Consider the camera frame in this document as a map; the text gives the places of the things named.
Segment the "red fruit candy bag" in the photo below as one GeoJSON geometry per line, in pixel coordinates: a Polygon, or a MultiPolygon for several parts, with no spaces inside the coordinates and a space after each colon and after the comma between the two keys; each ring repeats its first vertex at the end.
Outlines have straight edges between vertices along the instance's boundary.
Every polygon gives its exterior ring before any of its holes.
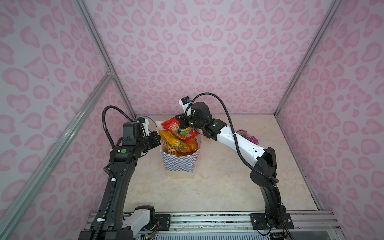
{"type": "Polygon", "coordinates": [[[185,128],[182,129],[181,125],[175,117],[161,123],[163,128],[172,134],[174,134],[177,138],[184,140],[186,142],[195,139],[198,136],[198,133],[193,128],[185,128]]]}

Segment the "yellow fruit candy bag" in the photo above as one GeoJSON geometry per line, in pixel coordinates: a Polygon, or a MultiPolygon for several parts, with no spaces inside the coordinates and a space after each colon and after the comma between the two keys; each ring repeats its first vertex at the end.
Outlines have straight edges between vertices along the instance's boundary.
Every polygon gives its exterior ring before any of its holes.
{"type": "Polygon", "coordinates": [[[181,153],[190,153],[191,149],[190,147],[183,141],[177,138],[173,133],[166,131],[166,130],[160,130],[159,131],[160,136],[163,140],[165,140],[170,147],[175,149],[177,152],[181,153]]]}

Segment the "checkered paper bag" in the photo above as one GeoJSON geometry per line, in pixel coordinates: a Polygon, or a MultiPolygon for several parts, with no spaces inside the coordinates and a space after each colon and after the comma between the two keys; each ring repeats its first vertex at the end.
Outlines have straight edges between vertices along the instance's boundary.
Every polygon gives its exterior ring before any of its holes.
{"type": "MultiPolygon", "coordinates": [[[[161,123],[165,121],[152,121],[156,130],[165,130],[161,123]]],[[[164,152],[164,144],[168,144],[165,140],[161,139],[160,153],[165,167],[166,175],[171,179],[191,180],[195,176],[195,169],[198,162],[198,157],[201,150],[201,136],[195,138],[199,142],[199,149],[196,152],[181,153],[175,155],[168,155],[164,152]]]]}

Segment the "purple grape candy bag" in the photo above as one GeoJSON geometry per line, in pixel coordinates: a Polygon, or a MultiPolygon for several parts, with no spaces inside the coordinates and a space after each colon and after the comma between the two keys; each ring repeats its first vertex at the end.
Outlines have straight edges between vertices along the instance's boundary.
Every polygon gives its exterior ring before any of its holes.
{"type": "Polygon", "coordinates": [[[236,133],[255,145],[259,144],[259,140],[255,136],[250,135],[246,130],[241,129],[236,131],[236,133]]]}

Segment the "tan paper snack bag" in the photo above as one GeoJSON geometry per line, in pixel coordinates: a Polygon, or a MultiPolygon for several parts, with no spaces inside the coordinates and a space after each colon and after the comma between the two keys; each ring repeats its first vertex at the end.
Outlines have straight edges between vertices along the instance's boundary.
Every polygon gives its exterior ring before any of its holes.
{"type": "Polygon", "coordinates": [[[168,155],[177,155],[178,152],[168,144],[164,144],[164,152],[168,155]]]}

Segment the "orange corn snack bag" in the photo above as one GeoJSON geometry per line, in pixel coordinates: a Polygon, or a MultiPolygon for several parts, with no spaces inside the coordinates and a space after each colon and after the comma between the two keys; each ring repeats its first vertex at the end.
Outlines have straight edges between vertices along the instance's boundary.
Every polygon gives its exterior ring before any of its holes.
{"type": "Polygon", "coordinates": [[[188,145],[191,152],[196,152],[199,149],[199,142],[195,139],[186,141],[186,144],[188,145]]]}

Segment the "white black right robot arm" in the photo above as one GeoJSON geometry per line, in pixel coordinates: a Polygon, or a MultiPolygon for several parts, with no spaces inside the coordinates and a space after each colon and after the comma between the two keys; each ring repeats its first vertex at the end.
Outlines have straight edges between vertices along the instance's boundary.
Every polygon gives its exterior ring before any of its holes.
{"type": "Polygon", "coordinates": [[[278,188],[276,152],[245,139],[234,129],[229,112],[221,103],[228,122],[213,118],[208,105],[203,102],[192,102],[189,97],[179,100],[184,113],[176,115],[180,127],[192,127],[201,130],[208,139],[217,141],[234,150],[240,160],[251,170],[251,180],[259,186],[265,202],[264,224],[271,229],[286,231],[294,228],[290,214],[284,206],[278,188]]]}

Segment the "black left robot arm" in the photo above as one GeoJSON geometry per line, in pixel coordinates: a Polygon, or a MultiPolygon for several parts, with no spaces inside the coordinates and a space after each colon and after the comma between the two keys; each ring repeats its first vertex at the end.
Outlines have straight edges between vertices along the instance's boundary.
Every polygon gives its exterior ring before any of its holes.
{"type": "Polygon", "coordinates": [[[139,207],[138,214],[131,214],[134,223],[123,226],[124,204],[130,180],[139,158],[156,148],[161,136],[151,132],[147,137],[120,138],[110,152],[110,161],[104,171],[108,174],[108,183],[95,219],[90,229],[80,233],[80,240],[133,240],[144,227],[155,226],[153,206],[139,207]]]}

